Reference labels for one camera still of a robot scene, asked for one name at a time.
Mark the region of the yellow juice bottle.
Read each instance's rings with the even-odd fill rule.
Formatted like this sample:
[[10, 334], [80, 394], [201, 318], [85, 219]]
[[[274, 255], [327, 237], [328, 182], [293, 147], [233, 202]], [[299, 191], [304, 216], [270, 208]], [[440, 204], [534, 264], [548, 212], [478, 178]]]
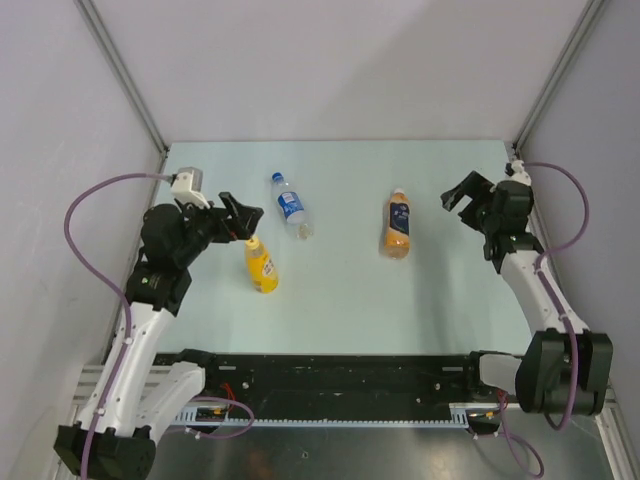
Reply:
[[245, 241], [245, 261], [252, 284], [258, 292], [268, 294], [277, 288], [279, 278], [275, 265], [257, 235]]

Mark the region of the orange tea bottle blue label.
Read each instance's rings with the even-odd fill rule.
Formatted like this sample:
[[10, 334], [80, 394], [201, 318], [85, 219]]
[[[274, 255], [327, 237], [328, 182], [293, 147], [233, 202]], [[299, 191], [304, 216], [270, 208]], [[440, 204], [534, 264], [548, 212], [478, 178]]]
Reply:
[[391, 193], [383, 220], [381, 252], [392, 259], [404, 259], [410, 251], [410, 202], [402, 188]]

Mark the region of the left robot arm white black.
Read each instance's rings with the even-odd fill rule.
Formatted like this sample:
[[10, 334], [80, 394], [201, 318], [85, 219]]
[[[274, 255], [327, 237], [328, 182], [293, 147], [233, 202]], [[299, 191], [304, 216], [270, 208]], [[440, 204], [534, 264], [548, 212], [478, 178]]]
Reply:
[[177, 318], [191, 285], [189, 268], [211, 244], [248, 240], [264, 212], [230, 193], [221, 206], [187, 201], [156, 205], [143, 216], [142, 246], [125, 290], [111, 351], [85, 407], [71, 426], [61, 426], [54, 450], [82, 479], [144, 479], [157, 445], [194, 398], [207, 400], [221, 376], [206, 365], [181, 361], [149, 393], [145, 382], [158, 342]]

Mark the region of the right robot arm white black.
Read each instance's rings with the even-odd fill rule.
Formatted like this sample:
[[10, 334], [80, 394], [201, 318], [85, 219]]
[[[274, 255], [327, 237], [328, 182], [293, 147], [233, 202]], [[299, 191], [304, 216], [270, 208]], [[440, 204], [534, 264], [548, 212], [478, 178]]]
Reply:
[[532, 333], [522, 355], [478, 353], [478, 366], [461, 376], [463, 393], [484, 401], [500, 389], [515, 396], [523, 411], [546, 417], [599, 414], [613, 344], [580, 319], [552, 277], [547, 253], [529, 229], [529, 175], [511, 171], [492, 183], [473, 171], [442, 194], [442, 206], [451, 211], [463, 198], [470, 202], [461, 221], [483, 235], [484, 257], [514, 293]]

